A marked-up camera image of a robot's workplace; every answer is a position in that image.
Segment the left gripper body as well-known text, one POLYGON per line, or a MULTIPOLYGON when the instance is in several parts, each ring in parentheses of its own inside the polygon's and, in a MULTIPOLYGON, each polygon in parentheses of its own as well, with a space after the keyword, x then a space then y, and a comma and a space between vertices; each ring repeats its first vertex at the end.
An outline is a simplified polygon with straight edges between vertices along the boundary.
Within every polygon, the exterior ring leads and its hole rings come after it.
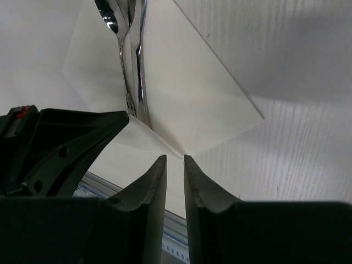
POLYGON ((34 105, 11 108, 1 116, 1 195, 21 190, 21 171, 37 122, 34 105))

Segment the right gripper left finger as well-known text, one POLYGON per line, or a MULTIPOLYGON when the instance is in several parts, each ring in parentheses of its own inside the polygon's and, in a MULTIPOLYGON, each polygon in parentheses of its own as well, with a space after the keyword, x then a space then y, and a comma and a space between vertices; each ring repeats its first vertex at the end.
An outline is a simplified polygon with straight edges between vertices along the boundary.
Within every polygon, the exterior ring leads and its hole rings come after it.
POLYGON ((99 198, 1 199, 1 263, 159 263, 167 158, 159 156, 134 182, 157 187, 133 206, 99 198))

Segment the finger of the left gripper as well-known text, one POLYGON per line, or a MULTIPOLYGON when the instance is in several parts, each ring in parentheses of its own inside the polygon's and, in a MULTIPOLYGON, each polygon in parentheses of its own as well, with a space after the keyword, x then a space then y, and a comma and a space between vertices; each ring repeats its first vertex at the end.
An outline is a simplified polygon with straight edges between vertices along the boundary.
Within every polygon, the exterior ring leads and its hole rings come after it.
POLYGON ((128 123, 126 111, 42 110, 16 194, 71 197, 93 161, 128 123))

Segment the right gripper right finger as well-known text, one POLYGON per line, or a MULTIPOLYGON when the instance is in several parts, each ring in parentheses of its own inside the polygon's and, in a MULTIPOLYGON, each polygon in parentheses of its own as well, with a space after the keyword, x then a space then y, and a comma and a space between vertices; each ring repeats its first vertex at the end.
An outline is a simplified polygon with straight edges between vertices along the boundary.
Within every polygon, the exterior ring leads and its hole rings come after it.
POLYGON ((243 201, 184 157, 191 263, 351 263, 351 205, 243 201))

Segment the white paper napkin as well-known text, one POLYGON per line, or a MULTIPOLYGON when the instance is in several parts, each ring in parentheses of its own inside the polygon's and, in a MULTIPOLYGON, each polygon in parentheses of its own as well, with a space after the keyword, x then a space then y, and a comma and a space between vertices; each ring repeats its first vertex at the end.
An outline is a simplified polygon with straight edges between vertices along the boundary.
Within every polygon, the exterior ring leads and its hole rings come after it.
MULTIPOLYGON (((143 48, 152 128, 131 117, 89 170, 126 187, 166 155, 166 209, 184 217, 183 157, 263 118, 174 1, 148 1, 143 48)), ((126 109, 117 39, 93 1, 81 5, 62 72, 89 110, 126 109)))

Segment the silver spoon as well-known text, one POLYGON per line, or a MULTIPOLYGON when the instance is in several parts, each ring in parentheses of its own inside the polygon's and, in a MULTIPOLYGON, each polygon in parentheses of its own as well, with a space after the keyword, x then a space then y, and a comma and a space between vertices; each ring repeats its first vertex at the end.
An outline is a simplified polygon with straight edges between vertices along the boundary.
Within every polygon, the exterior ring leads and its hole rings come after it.
POLYGON ((115 34, 118 41, 120 66, 123 74, 126 105, 128 113, 137 117, 134 99, 132 96, 128 73, 124 61, 124 42, 130 30, 128 6, 124 1, 95 0, 95 5, 107 27, 115 34))

